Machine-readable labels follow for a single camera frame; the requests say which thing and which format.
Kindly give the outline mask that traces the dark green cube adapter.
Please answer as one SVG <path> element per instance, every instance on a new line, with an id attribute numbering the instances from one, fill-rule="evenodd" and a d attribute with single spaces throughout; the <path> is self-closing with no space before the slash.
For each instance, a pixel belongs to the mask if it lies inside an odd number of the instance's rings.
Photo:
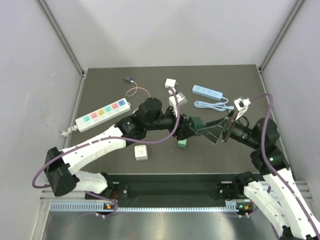
<path id="1" fill-rule="evenodd" d="M 199 131 L 206 127 L 206 123 L 201 117 L 195 117 L 195 116 L 190 116 L 190 117 L 192 117 L 193 123 L 188 125 L 191 126 L 194 130 Z"/>

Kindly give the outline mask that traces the light green usb charger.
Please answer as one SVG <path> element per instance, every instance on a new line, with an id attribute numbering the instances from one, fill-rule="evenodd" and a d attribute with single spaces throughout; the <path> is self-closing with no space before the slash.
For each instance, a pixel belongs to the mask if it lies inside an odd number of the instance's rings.
<path id="1" fill-rule="evenodd" d="M 185 149 L 187 147 L 187 140 L 184 139 L 184 140 L 179 140 L 177 142 L 177 147 L 178 148 L 181 148 L 181 149 Z"/>

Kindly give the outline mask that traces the white cube socket adapter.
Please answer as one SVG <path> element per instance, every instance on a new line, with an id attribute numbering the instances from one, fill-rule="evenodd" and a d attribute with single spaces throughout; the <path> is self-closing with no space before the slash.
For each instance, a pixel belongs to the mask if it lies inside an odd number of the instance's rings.
<path id="1" fill-rule="evenodd" d="M 134 147 L 134 157 L 138 162 L 148 160 L 148 150 L 146 145 L 136 145 Z"/>

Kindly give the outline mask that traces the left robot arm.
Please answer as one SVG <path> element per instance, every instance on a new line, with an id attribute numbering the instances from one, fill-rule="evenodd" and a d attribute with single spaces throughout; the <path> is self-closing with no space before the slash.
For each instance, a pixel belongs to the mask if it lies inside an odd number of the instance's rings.
<path id="1" fill-rule="evenodd" d="M 160 130 L 168 130 L 178 141 L 196 136 L 184 114 L 175 113 L 172 106 L 163 112 L 162 102 L 151 97 L 132 115 L 122 118 L 101 134 L 71 148 L 49 149 L 43 171 L 53 194 L 61 197 L 78 190 L 109 198 L 114 187 L 107 180 L 107 174 L 85 172 L 82 168 L 110 152 L 133 143 L 142 144 L 148 131 Z"/>

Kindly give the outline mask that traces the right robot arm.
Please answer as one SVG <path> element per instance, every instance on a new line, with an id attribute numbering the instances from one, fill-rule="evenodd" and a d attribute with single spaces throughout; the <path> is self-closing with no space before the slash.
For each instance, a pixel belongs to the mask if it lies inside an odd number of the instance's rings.
<path id="1" fill-rule="evenodd" d="M 263 190 L 251 172 L 239 174 L 233 192 L 249 198 L 271 223 L 281 240 L 318 240 L 320 222 L 304 200 L 295 183 L 290 164 L 276 142 L 280 137 L 277 124 L 269 117 L 261 118 L 253 128 L 238 122 L 231 112 L 222 119 L 204 122 L 200 117 L 189 119 L 189 126 L 199 136 L 214 144 L 229 138 L 254 151 L 250 154 L 254 167 L 268 183 Z"/>

